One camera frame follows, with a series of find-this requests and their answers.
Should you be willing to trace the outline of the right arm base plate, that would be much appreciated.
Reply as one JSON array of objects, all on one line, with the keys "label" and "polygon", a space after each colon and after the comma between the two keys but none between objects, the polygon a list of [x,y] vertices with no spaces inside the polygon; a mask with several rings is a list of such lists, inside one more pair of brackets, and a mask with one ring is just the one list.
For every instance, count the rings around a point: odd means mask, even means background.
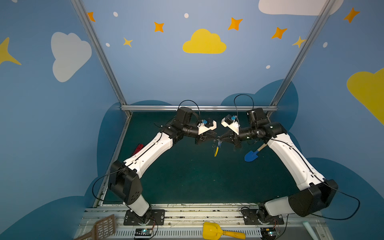
[{"label": "right arm base plate", "polygon": [[270,216],[263,209],[243,207],[240,212],[243,215],[245,225],[283,225],[285,223],[281,215]]}]

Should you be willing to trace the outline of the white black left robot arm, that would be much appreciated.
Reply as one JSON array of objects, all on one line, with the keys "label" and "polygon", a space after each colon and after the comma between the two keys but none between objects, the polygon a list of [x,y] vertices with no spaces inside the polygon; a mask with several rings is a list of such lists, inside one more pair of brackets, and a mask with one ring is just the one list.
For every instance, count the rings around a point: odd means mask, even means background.
[{"label": "white black left robot arm", "polygon": [[111,166],[108,189],[118,196],[139,218],[149,219],[151,206],[142,195],[141,178],[145,171],[163,153],[183,137],[195,139],[196,144],[216,136],[217,122],[202,119],[192,109],[181,107],[176,116],[161,127],[157,135],[138,153],[124,160],[115,161]]}]

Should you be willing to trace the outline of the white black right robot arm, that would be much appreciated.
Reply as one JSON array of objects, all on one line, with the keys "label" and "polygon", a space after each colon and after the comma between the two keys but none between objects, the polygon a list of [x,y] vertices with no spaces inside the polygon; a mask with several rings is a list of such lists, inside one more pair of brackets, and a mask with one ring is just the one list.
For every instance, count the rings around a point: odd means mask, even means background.
[{"label": "white black right robot arm", "polygon": [[337,183],[326,180],[298,150],[283,125],[271,123],[263,109],[249,110],[247,116],[250,124],[247,128],[241,128],[235,116],[223,118],[222,126],[230,131],[221,136],[220,140],[233,143],[236,147],[241,147],[242,141],[262,140],[279,157],[299,189],[293,195],[261,203],[257,211],[260,221],[290,214],[306,217],[327,208],[338,190]]}]

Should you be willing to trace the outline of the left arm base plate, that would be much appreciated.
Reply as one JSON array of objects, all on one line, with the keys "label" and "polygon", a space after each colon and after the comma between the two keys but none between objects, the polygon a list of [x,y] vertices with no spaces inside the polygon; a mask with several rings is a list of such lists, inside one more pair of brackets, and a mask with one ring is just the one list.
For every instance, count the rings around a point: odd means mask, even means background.
[{"label": "left arm base plate", "polygon": [[149,209],[143,216],[137,215],[134,211],[128,210],[124,219],[124,226],[149,226],[154,223],[164,225],[165,210]]}]

